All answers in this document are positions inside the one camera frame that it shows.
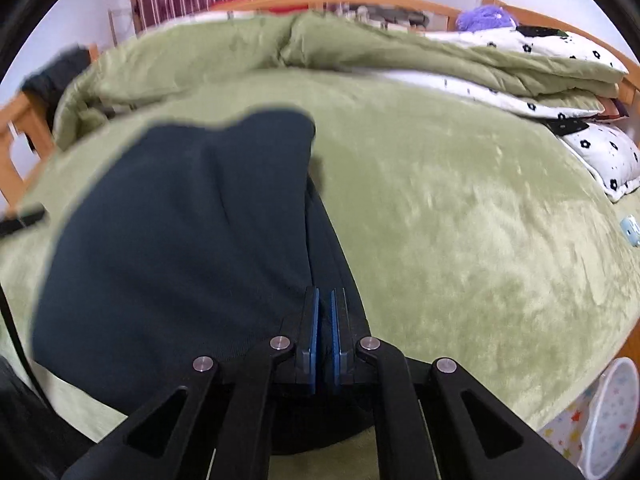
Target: green blanket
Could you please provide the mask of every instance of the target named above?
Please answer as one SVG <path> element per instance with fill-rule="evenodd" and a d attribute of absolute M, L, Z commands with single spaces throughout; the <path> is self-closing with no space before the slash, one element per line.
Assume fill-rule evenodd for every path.
<path fill-rule="evenodd" d="M 399 82 L 282 67 L 290 37 L 260 31 L 280 30 L 288 19 L 149 35 L 108 53 L 68 90 L 56 131 L 66 152 L 25 200 L 42 202 L 51 221 L 0 246 L 0 281 L 23 339 L 65 219 L 151 124 L 217 125 L 256 108 L 301 108 L 317 125 L 312 178 L 372 332 L 412 358 L 457 359 L 541 427 L 597 377 L 638 318 L 640 253 L 618 223 L 640 213 L 639 200 L 630 195 L 614 208 L 532 121 Z M 291 34 L 296 20 L 288 23 Z M 264 42 L 264 51 L 252 41 Z M 310 35 L 298 44 L 309 53 L 316 41 L 324 40 Z M 248 51 L 253 57 L 242 57 Z M 272 59 L 280 68 L 264 70 Z M 102 122 L 89 103 L 108 98 L 146 106 L 76 142 L 92 121 Z M 5 336 L 0 345 L 15 364 Z M 94 438 L 122 419 L 50 374 L 45 382 L 56 409 Z M 374 478 L 374 456 L 369 431 L 274 458 L 271 477 Z"/>

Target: blue patterned small item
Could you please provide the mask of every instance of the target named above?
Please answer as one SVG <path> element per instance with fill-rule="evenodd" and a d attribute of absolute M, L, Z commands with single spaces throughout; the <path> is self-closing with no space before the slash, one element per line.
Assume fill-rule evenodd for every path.
<path fill-rule="evenodd" d="M 640 246 L 640 226 L 632 215 L 623 219 L 620 222 L 620 227 L 622 227 L 623 234 L 633 247 Z"/>

